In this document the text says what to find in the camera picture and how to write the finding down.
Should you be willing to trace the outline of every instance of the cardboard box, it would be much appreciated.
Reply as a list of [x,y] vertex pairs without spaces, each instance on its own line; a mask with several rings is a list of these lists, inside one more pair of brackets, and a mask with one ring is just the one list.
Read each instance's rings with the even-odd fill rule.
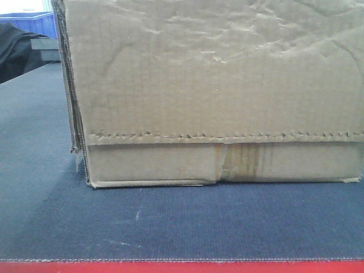
[[364,8],[56,0],[90,185],[358,181]]

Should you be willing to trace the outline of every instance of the white wall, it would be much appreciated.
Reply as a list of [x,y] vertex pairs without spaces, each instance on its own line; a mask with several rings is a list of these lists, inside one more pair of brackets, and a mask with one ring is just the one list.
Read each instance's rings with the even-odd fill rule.
[[0,14],[43,11],[43,0],[0,0]]

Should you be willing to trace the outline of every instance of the ribbed cardboard edge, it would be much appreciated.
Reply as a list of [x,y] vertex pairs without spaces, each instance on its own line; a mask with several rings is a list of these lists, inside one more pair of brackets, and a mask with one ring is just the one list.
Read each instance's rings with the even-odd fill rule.
[[80,108],[78,106],[75,83],[73,78],[72,59],[69,50],[67,24],[65,20],[65,7],[63,0],[52,0],[55,15],[56,29],[58,34],[60,57],[62,62],[64,87],[67,97],[67,108],[69,127],[71,131],[72,149],[71,152],[79,154],[82,152],[85,162],[85,172],[89,180],[89,167],[85,146],[85,135],[82,126]]

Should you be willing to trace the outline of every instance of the blue carpet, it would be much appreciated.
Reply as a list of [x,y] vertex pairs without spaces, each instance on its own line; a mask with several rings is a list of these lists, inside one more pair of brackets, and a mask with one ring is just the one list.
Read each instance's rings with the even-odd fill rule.
[[364,259],[364,183],[95,190],[60,64],[0,85],[0,259]]

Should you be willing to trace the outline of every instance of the black cloth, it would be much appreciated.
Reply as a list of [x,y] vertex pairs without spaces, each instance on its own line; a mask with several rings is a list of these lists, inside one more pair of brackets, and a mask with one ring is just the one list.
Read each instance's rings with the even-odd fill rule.
[[30,43],[38,37],[44,35],[25,32],[10,23],[0,24],[0,83],[44,64],[40,52],[32,50]]

